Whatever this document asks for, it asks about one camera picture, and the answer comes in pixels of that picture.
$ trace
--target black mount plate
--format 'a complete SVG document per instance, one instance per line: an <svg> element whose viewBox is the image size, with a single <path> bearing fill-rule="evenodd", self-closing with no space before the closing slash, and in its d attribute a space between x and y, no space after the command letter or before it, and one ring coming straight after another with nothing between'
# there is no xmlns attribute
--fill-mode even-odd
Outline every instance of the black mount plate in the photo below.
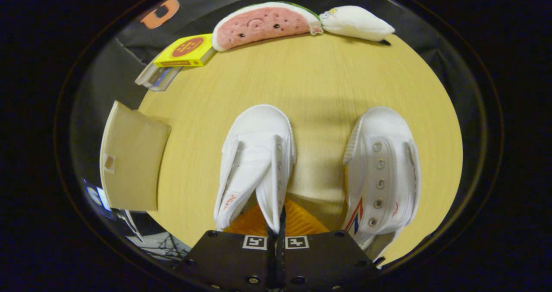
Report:
<svg viewBox="0 0 552 292"><path fill-rule="evenodd" d="M268 237L207 231L176 269L213 291L264 292L270 247Z"/></svg>
<svg viewBox="0 0 552 292"><path fill-rule="evenodd" d="M378 269L346 231L286 237L285 290L351 291Z"/></svg>

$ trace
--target watermelon slice pillow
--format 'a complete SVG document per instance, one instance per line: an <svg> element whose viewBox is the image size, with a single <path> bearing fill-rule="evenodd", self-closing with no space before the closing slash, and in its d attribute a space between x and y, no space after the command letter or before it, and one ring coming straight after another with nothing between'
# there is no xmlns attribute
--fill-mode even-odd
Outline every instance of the watermelon slice pillow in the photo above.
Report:
<svg viewBox="0 0 552 292"><path fill-rule="evenodd" d="M270 38L323 33L318 15L286 2L267 2L238 9L221 20L213 30L213 48L230 48Z"/></svg>

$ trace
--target round wooden table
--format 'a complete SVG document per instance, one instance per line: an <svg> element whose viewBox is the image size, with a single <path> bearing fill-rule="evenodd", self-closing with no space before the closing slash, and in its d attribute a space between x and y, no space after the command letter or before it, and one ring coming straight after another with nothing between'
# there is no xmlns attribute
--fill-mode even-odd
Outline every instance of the round wooden table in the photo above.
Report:
<svg viewBox="0 0 552 292"><path fill-rule="evenodd" d="M402 257L447 214L462 169L453 105L431 68L397 36L392 46L324 33L262 41L183 68L164 92L149 91L139 111L172 128L148 213L189 246L215 229L221 147L236 117L256 104L288 115L298 160L287 198L328 229L340 229L347 205L341 163L356 119L384 105L404 117L418 145L422 194L416 218L384 252Z"/></svg>

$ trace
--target white canvas shoe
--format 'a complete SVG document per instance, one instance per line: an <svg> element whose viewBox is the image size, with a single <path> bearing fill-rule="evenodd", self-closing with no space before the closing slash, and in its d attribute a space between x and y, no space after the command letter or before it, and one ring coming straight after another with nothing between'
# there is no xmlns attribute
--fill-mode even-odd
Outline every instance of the white canvas shoe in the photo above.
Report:
<svg viewBox="0 0 552 292"><path fill-rule="evenodd" d="M349 210L343 229L373 261L416 214L420 158L404 119L373 107L357 121L343 156Z"/></svg>
<svg viewBox="0 0 552 292"><path fill-rule="evenodd" d="M214 219L226 229L255 191L268 226L280 231L280 214L296 161L288 117L272 105L256 105L239 115L223 144Z"/></svg>

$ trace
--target yellow box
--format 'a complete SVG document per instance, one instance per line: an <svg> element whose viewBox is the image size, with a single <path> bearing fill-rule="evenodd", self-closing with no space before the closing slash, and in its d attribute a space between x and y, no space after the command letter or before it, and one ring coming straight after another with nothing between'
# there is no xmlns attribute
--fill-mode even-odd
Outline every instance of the yellow box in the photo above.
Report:
<svg viewBox="0 0 552 292"><path fill-rule="evenodd" d="M180 38L154 60L156 66L204 66L215 54L212 33Z"/></svg>

